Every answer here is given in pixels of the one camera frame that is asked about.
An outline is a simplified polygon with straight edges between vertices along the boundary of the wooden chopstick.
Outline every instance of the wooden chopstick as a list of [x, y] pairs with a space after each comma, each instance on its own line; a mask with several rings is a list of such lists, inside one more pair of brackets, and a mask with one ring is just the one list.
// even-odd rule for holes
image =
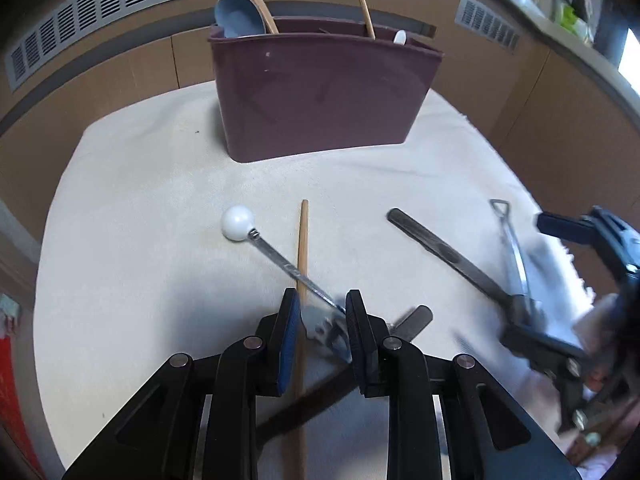
[[[309, 224], [309, 201], [303, 200], [300, 206], [300, 230], [298, 232], [298, 269], [302, 274], [306, 274], [307, 257], [308, 257], [308, 224]], [[298, 296], [300, 297], [300, 309], [304, 308], [306, 303], [306, 286], [302, 282], [296, 283]], [[298, 344], [296, 345], [296, 353], [293, 368], [293, 389], [296, 399], [302, 397], [305, 393], [305, 328], [300, 324], [298, 332]], [[299, 426], [294, 432], [294, 441], [296, 446], [295, 475], [298, 480], [306, 478], [306, 436], [304, 426]]]
[[371, 16], [369, 15], [369, 7], [367, 7], [367, 1], [360, 0], [360, 7], [362, 8], [362, 13], [364, 14], [364, 22], [367, 25], [367, 32], [369, 33], [369, 37], [372, 40], [375, 40], [376, 33], [373, 30], [373, 23], [371, 23]]

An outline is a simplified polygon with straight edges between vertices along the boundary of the table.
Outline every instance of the table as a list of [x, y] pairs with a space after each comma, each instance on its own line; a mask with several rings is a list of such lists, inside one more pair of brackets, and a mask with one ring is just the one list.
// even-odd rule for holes
[[[389, 322], [430, 306], [434, 321], [414, 344], [443, 358], [475, 355], [559, 443], [553, 393], [527, 400], [519, 391], [532, 372], [498, 342], [497, 307], [385, 219], [399, 207], [506, 286], [487, 201], [509, 200], [532, 294], [550, 332], [571, 337], [570, 323], [590, 308], [582, 282], [561, 243], [533, 226], [532, 197], [464, 116], [430, 91], [402, 145], [239, 164], [226, 154], [210, 82], [92, 124], [60, 180], [42, 245], [34, 352], [63, 465], [171, 354], [219, 353], [277, 310], [292, 280], [249, 243], [226, 240], [220, 216], [248, 205], [265, 239], [295, 261], [303, 198], [313, 280], [336, 298], [359, 288], [368, 312]], [[312, 356], [305, 381], [335, 366]], [[261, 399], [258, 420], [283, 402]], [[309, 479], [385, 478], [387, 406], [354, 392], [310, 422]], [[278, 446], [265, 448], [262, 479], [282, 478]]]

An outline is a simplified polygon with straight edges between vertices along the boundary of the blue bowl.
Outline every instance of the blue bowl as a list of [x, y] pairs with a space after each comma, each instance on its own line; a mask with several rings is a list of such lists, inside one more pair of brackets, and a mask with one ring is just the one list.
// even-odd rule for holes
[[266, 34], [262, 16], [251, 0], [218, 0], [214, 16], [225, 38]]

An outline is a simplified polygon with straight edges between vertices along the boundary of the black clamp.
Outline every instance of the black clamp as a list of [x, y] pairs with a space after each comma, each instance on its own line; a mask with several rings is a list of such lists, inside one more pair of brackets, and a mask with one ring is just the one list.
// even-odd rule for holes
[[200, 419], [212, 395], [203, 480], [257, 478], [255, 396], [279, 397], [289, 382], [300, 304], [288, 288], [277, 314], [222, 354], [174, 354], [109, 421], [64, 480], [190, 480]]
[[473, 357], [422, 354], [346, 299], [353, 368], [365, 397], [389, 396], [388, 480], [440, 480], [434, 395], [440, 397], [452, 478], [494, 480], [580, 475], [525, 410]]
[[[554, 381], [561, 394], [560, 431], [583, 431], [640, 394], [640, 234], [598, 206], [579, 220], [543, 212], [536, 225], [544, 234], [591, 246], [618, 286], [608, 320], [610, 337], [594, 356], [545, 335], [529, 334], [522, 343], [526, 329], [517, 326], [507, 327], [502, 336], [505, 346], [526, 356], [533, 369]], [[583, 399], [582, 383], [595, 368], [607, 378], [595, 396]]]

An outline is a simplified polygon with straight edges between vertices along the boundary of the red object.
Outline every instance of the red object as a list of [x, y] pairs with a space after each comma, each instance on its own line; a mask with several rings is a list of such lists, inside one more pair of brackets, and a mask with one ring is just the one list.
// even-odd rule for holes
[[209, 43], [229, 155], [253, 162], [353, 146], [401, 144], [443, 54], [398, 31], [347, 20], [278, 18], [280, 34]]
[[31, 466], [44, 478], [20, 414], [8, 337], [0, 339], [0, 422]]

